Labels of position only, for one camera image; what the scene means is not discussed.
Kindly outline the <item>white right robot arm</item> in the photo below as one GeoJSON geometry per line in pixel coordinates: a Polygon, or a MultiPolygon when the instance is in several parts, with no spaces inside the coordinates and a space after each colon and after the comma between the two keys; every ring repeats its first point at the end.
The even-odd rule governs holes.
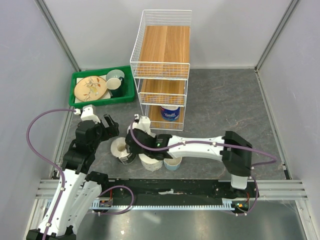
{"type": "Polygon", "coordinates": [[[229,191],[235,197],[247,191],[251,175],[252,144],[233,131],[211,138],[186,138],[172,134],[151,136],[134,128],[125,137],[128,149],[135,155],[144,154],[151,159],[204,158],[222,162],[231,174],[229,191]]]}

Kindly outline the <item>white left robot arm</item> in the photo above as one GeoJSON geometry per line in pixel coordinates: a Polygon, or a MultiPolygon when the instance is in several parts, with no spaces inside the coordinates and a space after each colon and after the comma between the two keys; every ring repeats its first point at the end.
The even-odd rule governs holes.
{"type": "Polygon", "coordinates": [[[104,119],[93,113],[82,116],[67,153],[63,156],[59,183],[52,202],[36,229],[26,235],[28,240],[74,240],[79,226],[94,200],[110,191],[105,173],[89,171],[101,142],[119,135],[119,125],[109,114],[104,119]]]}

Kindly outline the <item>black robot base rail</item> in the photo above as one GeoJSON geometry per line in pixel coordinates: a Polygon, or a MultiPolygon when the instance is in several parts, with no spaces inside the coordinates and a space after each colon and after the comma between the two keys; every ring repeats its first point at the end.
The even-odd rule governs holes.
{"type": "Polygon", "coordinates": [[[107,174],[92,171],[85,179],[96,181],[102,190],[119,186],[106,192],[113,206],[137,207],[186,207],[220,205],[223,199],[255,198],[255,183],[249,182],[246,189],[236,189],[229,181],[213,179],[116,179],[107,174]]]}

